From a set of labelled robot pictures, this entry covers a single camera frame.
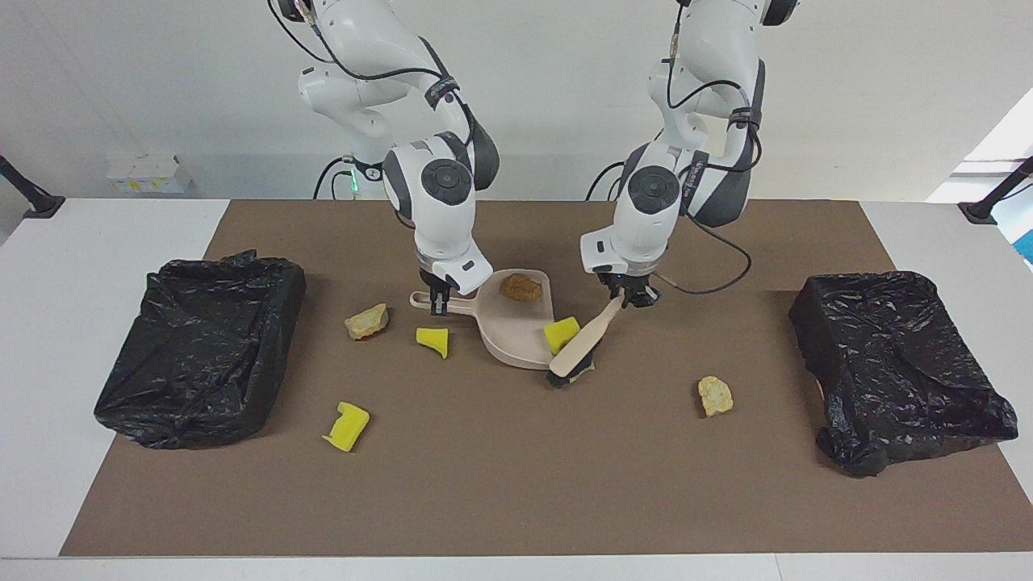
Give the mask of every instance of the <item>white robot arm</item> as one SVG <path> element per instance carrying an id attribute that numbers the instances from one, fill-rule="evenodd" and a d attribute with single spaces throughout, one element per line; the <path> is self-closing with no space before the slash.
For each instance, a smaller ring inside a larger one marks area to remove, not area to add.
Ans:
<path id="1" fill-rule="evenodd" d="M 312 27 L 334 65 L 302 73 L 303 98 L 348 135 L 359 194 L 386 191 L 396 212 L 412 222 L 432 312 L 446 314 L 452 289 L 469 295 L 493 272 L 472 232 L 475 191 L 491 185 L 499 170 L 494 142 L 431 44 L 402 26 L 387 0 L 279 2 L 286 19 Z M 396 147 L 386 121 L 370 108 L 413 88 L 446 130 Z"/>
<path id="2" fill-rule="evenodd" d="M 636 307 L 659 299 L 650 276 L 679 216 L 721 226 L 742 214 L 759 155 L 765 80 L 756 29 L 784 23 L 797 0 L 679 3 L 670 58 L 649 79 L 663 132 L 625 162 L 614 224 L 582 238 L 585 270 L 598 274 L 613 297 L 624 288 L 626 301 Z M 676 101 L 672 94 L 687 96 Z M 700 149 L 708 134 L 699 115 L 728 120 L 725 149 L 716 158 Z"/>

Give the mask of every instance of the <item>table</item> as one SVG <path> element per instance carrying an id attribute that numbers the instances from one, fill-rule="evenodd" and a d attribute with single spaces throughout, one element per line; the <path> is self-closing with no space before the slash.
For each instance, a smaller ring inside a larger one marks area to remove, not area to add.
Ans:
<path id="1" fill-rule="evenodd" d="M 144 274 L 199 258 L 223 201 L 72 200 L 0 246 L 0 578 L 190 579 L 968 579 L 1020 578 L 1031 554 L 696 555 L 564 558 L 58 559 L 112 441 L 84 409 L 136 314 Z M 996 228 L 952 206 L 866 203 L 895 264 L 935 280 L 962 335 L 1024 417 L 1033 393 L 1024 347 L 1033 334 L 1033 275 Z M 1033 444 L 1002 450 L 1033 490 Z"/>

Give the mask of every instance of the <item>rock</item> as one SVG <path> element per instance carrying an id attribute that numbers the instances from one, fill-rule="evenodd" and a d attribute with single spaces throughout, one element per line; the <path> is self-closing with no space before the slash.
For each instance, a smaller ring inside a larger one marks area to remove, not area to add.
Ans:
<path id="1" fill-rule="evenodd" d="M 502 281 L 502 294 L 514 301 L 534 303 L 541 300 L 541 283 L 523 274 L 514 274 Z"/>
<path id="2" fill-rule="evenodd" d="M 365 339 L 387 328 L 390 317 L 387 315 L 387 305 L 380 303 L 370 310 L 363 311 L 344 322 L 348 335 L 354 339 Z"/>
<path id="3" fill-rule="evenodd" d="M 728 385 L 717 377 L 703 377 L 699 381 L 699 398 L 703 402 L 708 418 L 727 414 L 734 406 Z"/>

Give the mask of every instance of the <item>wall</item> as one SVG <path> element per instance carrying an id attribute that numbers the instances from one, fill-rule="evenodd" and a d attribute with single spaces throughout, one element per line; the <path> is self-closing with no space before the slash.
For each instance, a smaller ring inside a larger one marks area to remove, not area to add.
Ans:
<path id="1" fill-rule="evenodd" d="M 176 153 L 200 196 L 298 197 L 347 151 L 298 99 L 307 57 L 262 0 L 12 0 L 0 19 L 4 154 L 55 193 L 114 195 L 115 154 Z M 571 198 L 651 139 L 646 74 L 667 0 L 397 0 L 498 142 L 490 195 Z M 1027 0 L 805 2 L 761 31 L 758 197 L 925 200 L 1030 88 Z M 299 29 L 303 36 L 307 31 Z M 398 141 L 439 129 L 418 97 Z"/>
<path id="2" fill-rule="evenodd" d="M 28 209 L 29 203 L 18 190 L 0 180 L 0 244 L 14 232 L 22 221 L 22 214 Z"/>

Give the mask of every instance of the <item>dustpan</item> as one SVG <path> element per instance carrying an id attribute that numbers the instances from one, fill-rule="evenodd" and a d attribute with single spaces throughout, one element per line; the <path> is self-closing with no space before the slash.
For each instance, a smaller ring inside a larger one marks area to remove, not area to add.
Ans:
<path id="1" fill-rule="evenodd" d="M 502 283 L 514 274 L 541 284 L 541 300 L 533 303 L 514 301 L 502 294 Z M 431 296 L 413 293 L 412 306 L 430 310 Z M 480 338 L 489 353 L 506 365 L 521 369 L 549 369 L 553 351 L 545 340 L 544 328 L 555 323 L 553 293 L 549 276 L 535 270 L 510 269 L 496 272 L 473 299 L 451 299 L 448 311 L 477 319 Z"/>

